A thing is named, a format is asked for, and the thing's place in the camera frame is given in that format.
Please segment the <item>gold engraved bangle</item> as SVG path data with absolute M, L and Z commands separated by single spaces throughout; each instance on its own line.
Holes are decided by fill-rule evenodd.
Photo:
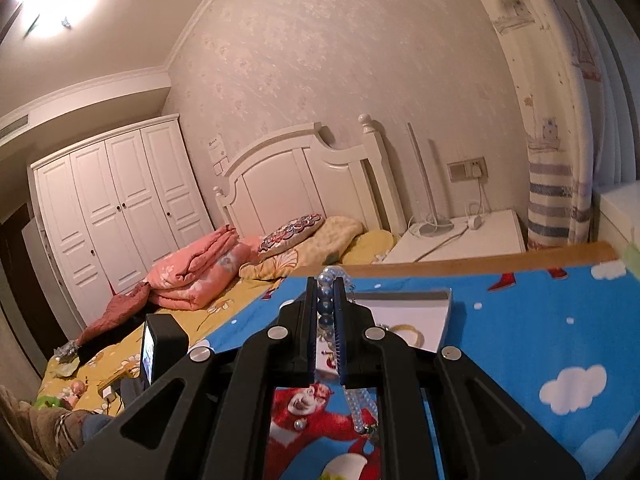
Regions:
M 387 330 L 401 337 L 409 346 L 413 348 L 422 348 L 425 337 L 423 333 L 411 324 L 396 324 L 388 326 Z

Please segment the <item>yellow floral bedsheet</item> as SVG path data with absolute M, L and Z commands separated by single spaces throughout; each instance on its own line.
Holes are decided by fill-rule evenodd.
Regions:
M 197 311 L 174 311 L 171 314 L 189 336 L 191 347 L 204 339 L 224 323 L 227 323 L 260 296 L 269 296 L 281 282 L 239 281 L 208 308 Z M 115 415 L 122 409 L 119 396 L 105 399 L 99 393 L 99 385 L 121 372 L 136 374 L 139 371 L 142 344 L 142 328 L 139 324 L 125 334 L 117 344 L 89 353 L 88 362 L 74 371 L 72 376 L 62 378 L 55 374 L 55 360 L 47 366 L 38 391 L 36 405 L 52 405 L 55 399 L 67 400 L 81 382 L 85 390 L 73 400 L 75 410 L 88 410 L 98 414 Z

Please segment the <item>blue cartoon tablecloth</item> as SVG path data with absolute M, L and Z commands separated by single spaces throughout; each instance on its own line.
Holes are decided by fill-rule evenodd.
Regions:
M 452 291 L 446 335 L 582 466 L 582 479 L 639 474 L 639 283 L 620 260 L 594 266 L 458 278 L 351 278 L 340 266 L 313 277 L 318 305 L 345 292 Z M 239 349 L 306 290 L 293 278 L 209 339 L 213 353 Z M 302 431 L 297 419 L 306 419 Z M 348 392 L 316 377 L 274 393 L 261 479 L 383 479 L 373 389 Z

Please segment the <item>grey shallow cardboard tray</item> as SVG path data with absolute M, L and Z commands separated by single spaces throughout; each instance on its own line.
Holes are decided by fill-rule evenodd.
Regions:
M 448 288 L 384 292 L 381 284 L 375 284 L 370 292 L 348 292 L 346 298 L 368 308 L 374 324 L 382 330 L 402 323 L 416 326 L 425 337 L 423 347 L 418 349 L 435 353 L 442 345 L 451 309 L 452 291 Z M 316 377 L 319 379 L 337 380 L 334 321 L 333 301 L 321 298 L 316 350 Z

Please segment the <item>pink folded quilt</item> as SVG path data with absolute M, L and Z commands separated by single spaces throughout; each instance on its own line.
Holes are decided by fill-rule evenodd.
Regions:
M 238 276 L 254 252 L 233 226 L 222 226 L 158 260 L 145 281 L 149 302 L 177 311 L 207 307 Z

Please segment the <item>white nightstand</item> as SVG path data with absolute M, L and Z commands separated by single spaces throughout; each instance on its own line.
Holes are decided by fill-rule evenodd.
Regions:
M 384 264 L 445 261 L 514 255 L 526 252 L 518 216 L 511 210 L 483 214 L 477 229 L 469 219 L 452 219 L 454 227 L 444 234 L 420 235 L 410 228 L 382 260 Z

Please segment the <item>white desk lamp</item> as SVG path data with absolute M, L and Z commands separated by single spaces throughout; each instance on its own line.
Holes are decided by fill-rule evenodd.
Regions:
M 418 234 L 420 237 L 435 237 L 444 235 L 454 228 L 454 224 L 448 218 L 441 216 L 437 211 L 430 179 L 428 178 L 428 174 L 424 166 L 424 160 L 418 140 L 416 140 L 416 134 L 414 133 L 411 122 L 407 122 L 406 126 L 413 155 L 416 159 L 416 166 L 418 166 L 420 178 L 422 181 L 422 188 L 428 208 L 428 213 L 425 215 L 424 219 L 418 222 L 416 234 Z

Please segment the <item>embroidered patterned pillow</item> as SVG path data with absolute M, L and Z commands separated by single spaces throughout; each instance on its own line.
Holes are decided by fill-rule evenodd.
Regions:
M 322 227 L 326 219 L 322 214 L 304 214 L 292 219 L 266 235 L 257 249 L 257 257 L 264 260 L 287 252 Z

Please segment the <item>yellow quilted pillow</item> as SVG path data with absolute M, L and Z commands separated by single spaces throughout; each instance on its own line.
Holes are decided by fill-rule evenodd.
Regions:
M 275 281 L 306 266 L 380 262 L 396 242 L 397 237 L 386 230 L 366 231 L 358 220 L 329 217 L 314 234 L 282 254 L 265 258 L 260 263 L 243 264 L 239 277 Z

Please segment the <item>white wardrobe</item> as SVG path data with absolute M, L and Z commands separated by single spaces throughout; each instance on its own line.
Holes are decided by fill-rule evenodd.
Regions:
M 53 264 L 81 326 L 154 263 L 214 228 L 176 114 L 66 146 L 29 171 Z

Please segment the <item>white wooden headboard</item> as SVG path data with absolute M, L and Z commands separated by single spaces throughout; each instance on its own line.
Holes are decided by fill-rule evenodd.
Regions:
M 320 122 L 263 136 L 230 162 L 214 188 L 224 221 L 242 237 L 267 235 L 304 214 L 348 217 L 401 236 L 407 220 L 382 133 L 368 114 L 350 148 L 332 148 Z

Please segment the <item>boat print curtain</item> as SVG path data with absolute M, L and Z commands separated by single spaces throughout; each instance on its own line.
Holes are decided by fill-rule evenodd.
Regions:
M 615 0 L 480 0 L 525 131 L 528 244 L 639 240 L 639 37 Z

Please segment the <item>wall power outlet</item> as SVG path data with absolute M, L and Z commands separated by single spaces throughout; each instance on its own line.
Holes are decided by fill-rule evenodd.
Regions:
M 448 162 L 447 171 L 451 183 L 471 180 L 481 181 L 488 178 L 484 157 L 460 160 L 460 162 Z

